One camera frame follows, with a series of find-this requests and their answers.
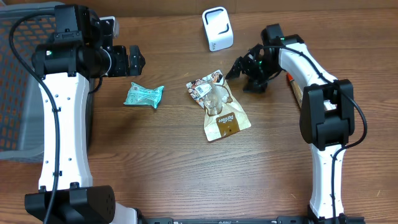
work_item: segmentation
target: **gray mesh basket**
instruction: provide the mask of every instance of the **gray mesh basket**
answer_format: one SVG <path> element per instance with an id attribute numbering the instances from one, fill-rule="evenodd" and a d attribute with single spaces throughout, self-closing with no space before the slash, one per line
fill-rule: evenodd
<path id="1" fill-rule="evenodd" d="M 9 29 L 19 18 L 37 11 L 53 11 L 59 2 L 0 7 L 0 159 L 41 162 L 44 154 L 44 112 L 39 84 L 9 48 Z M 55 18 L 35 17 L 14 33 L 16 49 L 28 64 L 36 45 L 55 31 Z M 92 96 L 87 102 L 86 124 L 91 132 Z"/>

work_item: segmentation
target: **wooden table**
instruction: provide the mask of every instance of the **wooden table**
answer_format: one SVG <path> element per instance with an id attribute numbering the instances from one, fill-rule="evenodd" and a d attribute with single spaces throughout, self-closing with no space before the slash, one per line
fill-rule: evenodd
<path id="1" fill-rule="evenodd" d="M 234 60 L 261 42 L 266 25 L 299 34 L 331 74 L 349 78 L 369 123 L 365 142 L 343 166 L 347 215 L 397 223 L 398 10 L 275 12 L 230 15 L 234 45 L 210 53 L 200 16 L 120 19 L 116 44 L 138 45 L 147 64 L 139 77 L 106 78 L 95 95 L 88 153 L 95 185 L 147 217 L 275 218 L 305 215 L 312 159 L 299 130 L 299 108 L 283 73 L 266 94 L 243 93 L 244 75 L 228 82 L 252 127 L 208 143 L 203 110 L 185 84 Z M 131 82 L 164 85 L 157 110 L 123 105 Z M 356 114 L 355 141 L 362 132 Z M 38 223 L 24 210 L 37 191 L 41 164 L 0 162 L 0 222 Z"/>

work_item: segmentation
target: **crumpled wrapper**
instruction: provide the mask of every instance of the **crumpled wrapper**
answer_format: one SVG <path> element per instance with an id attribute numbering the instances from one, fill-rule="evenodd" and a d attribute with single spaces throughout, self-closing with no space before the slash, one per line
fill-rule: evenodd
<path id="1" fill-rule="evenodd" d="M 220 70 L 187 83 L 189 94 L 205 110 L 208 141 L 230 136 L 251 127 L 248 116 L 232 95 Z"/>

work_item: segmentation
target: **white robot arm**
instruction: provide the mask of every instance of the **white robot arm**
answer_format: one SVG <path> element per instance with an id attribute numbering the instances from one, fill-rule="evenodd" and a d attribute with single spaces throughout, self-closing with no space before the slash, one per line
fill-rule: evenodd
<path id="1" fill-rule="evenodd" d="M 244 91 L 262 93 L 282 70 L 293 76 L 303 90 L 300 130 L 312 152 L 313 191 L 308 216 L 314 223 L 333 223 L 336 217 L 346 223 L 342 218 L 341 168 L 342 147 L 354 132 L 354 106 L 349 101 L 353 99 L 352 84 L 325 71 L 304 41 L 298 35 L 285 37 L 278 24 L 267 26 L 261 37 L 264 45 L 257 44 L 238 58 L 226 79 L 245 73 L 249 81 Z"/>
<path id="2" fill-rule="evenodd" d="M 55 16 L 53 39 L 32 56 L 35 71 L 17 53 L 16 27 L 35 16 Z M 10 47 L 39 82 L 44 104 L 44 162 L 39 192 L 25 195 L 25 209 L 44 223 L 137 224 L 139 210 L 115 202 L 110 186 L 93 186 L 86 152 L 86 107 L 92 78 L 140 75 L 145 65 L 138 46 L 113 46 L 114 17 L 99 18 L 85 6 L 59 5 L 19 19 Z"/>
<path id="3" fill-rule="evenodd" d="M 334 80 L 337 80 L 336 77 L 326 72 L 318 62 L 313 59 L 305 44 L 297 42 L 286 45 L 286 47 L 298 50 L 305 54 L 329 81 L 333 82 Z M 324 80 L 319 78 L 308 60 L 290 50 L 279 50 L 279 65 L 282 69 L 286 70 L 293 76 L 294 80 L 296 80 L 302 90 L 304 87 L 313 84 L 327 84 Z M 331 104 L 329 101 L 324 102 L 324 107 L 326 110 L 336 109 L 336 106 Z M 330 155 L 334 155 L 339 149 L 341 149 L 341 144 L 327 146 L 324 151 L 320 151 L 316 146 L 310 144 L 310 150 L 312 153 L 312 197 L 310 207 L 312 212 L 318 218 L 333 218 L 332 197 L 330 196 L 331 162 L 333 159 Z M 341 202 L 341 168 L 343 165 L 344 152 L 345 150 L 338 154 L 338 161 L 335 164 L 335 202 L 337 215 L 344 213 L 343 204 Z"/>

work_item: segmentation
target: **black cable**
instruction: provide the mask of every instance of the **black cable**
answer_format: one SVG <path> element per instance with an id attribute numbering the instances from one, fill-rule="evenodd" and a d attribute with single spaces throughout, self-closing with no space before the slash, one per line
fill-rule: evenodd
<path id="1" fill-rule="evenodd" d="M 273 80 L 274 78 L 278 77 L 278 75 L 282 72 L 283 70 L 279 70 L 273 77 L 268 78 L 266 81 L 262 82 L 261 85 L 265 85 L 266 83 L 269 83 L 269 81 Z"/>
<path id="2" fill-rule="evenodd" d="M 55 121 L 55 169 L 54 169 L 54 183 L 52 187 L 52 193 L 51 193 L 51 198 L 49 205 L 47 207 L 47 212 L 45 214 L 45 218 L 43 223 L 47 223 L 49 221 L 49 217 L 51 214 L 52 207 L 54 205 L 55 201 L 55 192 L 57 191 L 58 187 L 58 178 L 59 178 L 59 169 L 60 169 L 60 122 L 58 118 L 58 108 L 55 104 L 54 97 L 51 95 L 51 92 L 49 88 L 45 85 L 45 83 L 39 78 L 38 74 L 36 74 L 30 67 L 29 65 L 22 59 L 22 57 L 19 55 L 18 51 L 16 50 L 14 46 L 14 33 L 17 27 L 27 21 L 28 19 L 31 19 L 36 16 L 54 16 L 54 12 L 35 12 L 33 14 L 30 14 L 28 16 L 24 16 L 20 18 L 10 29 L 9 33 L 9 45 L 12 50 L 12 53 L 14 53 L 15 57 L 18 59 L 18 61 L 26 68 L 26 70 L 38 81 L 38 83 L 42 86 L 43 90 L 49 97 L 52 110 L 54 113 L 54 121 Z"/>
<path id="3" fill-rule="evenodd" d="M 302 56 L 303 58 L 305 58 L 309 64 L 312 66 L 312 68 L 314 69 L 314 71 L 317 73 L 317 75 L 319 76 L 319 78 L 321 78 L 323 81 L 329 83 L 329 84 L 334 84 L 331 81 L 327 80 L 321 72 L 319 72 L 319 69 L 317 68 L 317 66 L 315 66 L 315 64 L 312 62 L 312 60 L 307 57 L 303 52 L 300 52 L 298 50 L 295 49 L 291 49 L 290 47 L 285 47 L 285 46 L 264 46 L 264 50 L 265 49 L 269 49 L 269 48 L 273 48 L 273 49 L 285 49 L 285 50 L 289 50 L 291 52 L 294 52 L 296 54 L 299 54 L 300 56 Z M 342 94 L 358 111 L 361 119 L 362 119 L 362 123 L 363 123 L 363 133 L 362 136 L 360 137 L 359 140 L 357 140 L 356 142 L 349 144 L 347 146 L 342 146 L 341 149 L 337 150 L 335 152 L 335 154 L 332 157 L 332 162 L 331 162 L 331 202 L 332 202 L 332 207 L 333 207 L 333 223 L 336 223 L 336 202 L 335 202 L 335 163 L 337 160 L 337 155 L 345 150 L 345 149 L 349 149 L 351 147 L 357 146 L 358 144 L 360 144 L 361 142 L 364 141 L 367 133 L 368 133 L 368 124 L 366 122 L 366 118 L 364 113 L 362 112 L 361 108 L 358 106 L 358 104 L 354 101 L 354 99 L 352 99 L 351 97 L 347 96 L 337 85 L 336 89 L 337 91 L 339 91 L 340 94 Z"/>
<path id="4" fill-rule="evenodd" d="M 102 77 L 99 78 L 98 84 L 97 84 L 97 86 L 95 87 L 95 89 L 89 91 L 88 94 L 92 94 L 92 93 L 97 92 L 97 91 L 101 88 L 101 85 L 102 85 Z"/>

